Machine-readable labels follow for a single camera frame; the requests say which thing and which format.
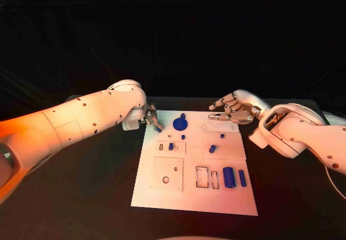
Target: white cable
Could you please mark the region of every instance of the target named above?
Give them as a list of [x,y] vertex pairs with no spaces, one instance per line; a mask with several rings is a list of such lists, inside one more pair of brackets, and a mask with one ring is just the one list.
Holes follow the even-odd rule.
[[325,175],[327,175],[328,181],[329,181],[329,183],[331,183],[331,185],[332,185],[332,188],[334,188],[334,190],[338,192],[340,196],[346,199],[346,196],[341,194],[341,192],[338,191],[338,189],[337,189],[337,187],[335,187],[335,185],[334,185],[334,183],[332,183],[332,180],[331,180],[331,178],[329,178],[328,169],[327,169],[325,166],[324,166],[324,168],[325,168]]

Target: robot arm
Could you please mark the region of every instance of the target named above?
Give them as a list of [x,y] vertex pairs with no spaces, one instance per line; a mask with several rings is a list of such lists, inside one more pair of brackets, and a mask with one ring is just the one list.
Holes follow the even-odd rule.
[[139,122],[162,129],[155,108],[132,80],[122,80],[106,90],[0,122],[0,203],[25,174],[61,148],[119,123],[123,130],[138,129]]
[[318,114],[295,103],[270,108],[244,90],[226,95],[208,109],[223,104],[224,114],[210,114],[208,119],[246,124],[256,117],[259,124],[249,140],[259,148],[269,145],[288,158],[293,158],[306,148],[325,167],[346,174],[346,125],[327,125]]

